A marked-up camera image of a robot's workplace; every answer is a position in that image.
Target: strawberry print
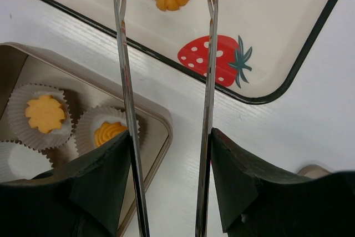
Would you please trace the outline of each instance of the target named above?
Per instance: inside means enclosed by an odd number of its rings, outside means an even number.
[[[177,58],[185,67],[194,72],[206,76],[208,63],[209,36],[204,36],[185,45],[177,54]],[[249,71],[251,67],[246,65],[252,54],[252,47],[244,54],[244,45],[241,37],[238,42],[228,36],[218,35],[216,83],[229,87],[234,81],[241,88],[240,79],[246,83],[244,69]]]

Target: white paper cup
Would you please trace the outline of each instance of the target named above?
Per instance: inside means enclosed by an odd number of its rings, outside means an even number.
[[[29,118],[25,116],[27,102],[38,99],[41,95],[52,95],[60,104],[65,113],[61,129],[54,129],[48,134],[41,133],[37,128],[31,128]],[[65,100],[64,91],[46,85],[27,84],[15,89],[8,102],[8,119],[10,127],[18,139],[34,150],[56,148],[65,144],[73,133],[73,122],[69,105]]]
[[[59,168],[78,157],[74,138],[70,138],[68,142],[61,147],[45,149],[40,152],[47,156],[53,168]]]
[[[104,122],[116,123],[127,127],[126,113],[113,107],[98,106],[90,108],[79,119],[75,131],[75,143],[79,156],[96,148],[94,133]]]
[[[19,142],[0,142],[0,183],[32,179],[52,169],[49,159]]]

